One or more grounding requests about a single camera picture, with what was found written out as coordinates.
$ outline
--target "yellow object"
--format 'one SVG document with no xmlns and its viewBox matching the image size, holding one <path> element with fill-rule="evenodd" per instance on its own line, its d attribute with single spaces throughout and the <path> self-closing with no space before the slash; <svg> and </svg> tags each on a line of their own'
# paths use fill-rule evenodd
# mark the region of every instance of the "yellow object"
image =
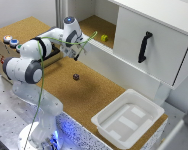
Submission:
<svg viewBox="0 0 188 150">
<path fill-rule="evenodd" d="M 104 41 L 104 42 L 108 41 L 108 36 L 105 35 L 105 34 L 103 34 L 103 35 L 101 36 L 101 40 Z"/>
</svg>

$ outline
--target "white container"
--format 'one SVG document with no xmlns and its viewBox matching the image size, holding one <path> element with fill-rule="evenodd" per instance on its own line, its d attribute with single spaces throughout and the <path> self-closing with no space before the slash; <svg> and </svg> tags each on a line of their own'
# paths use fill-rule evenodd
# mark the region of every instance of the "white container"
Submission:
<svg viewBox="0 0 188 150">
<path fill-rule="evenodd" d="M 91 121 L 99 133 L 120 149 L 131 148 L 163 115 L 164 109 L 129 89 Z"/>
</svg>

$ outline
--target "black handle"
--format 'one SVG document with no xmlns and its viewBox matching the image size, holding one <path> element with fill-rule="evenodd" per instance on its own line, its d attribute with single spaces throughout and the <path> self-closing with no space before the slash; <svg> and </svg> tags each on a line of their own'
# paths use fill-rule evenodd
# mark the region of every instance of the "black handle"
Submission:
<svg viewBox="0 0 188 150">
<path fill-rule="evenodd" d="M 143 41 L 141 44 L 140 54 L 138 56 L 138 63 L 142 63 L 143 61 L 146 60 L 146 57 L 144 56 L 144 54 L 145 54 L 145 49 L 147 46 L 147 39 L 151 38 L 152 35 L 153 35 L 152 33 L 148 32 L 148 31 L 146 32 L 146 35 L 143 38 Z"/>
</svg>

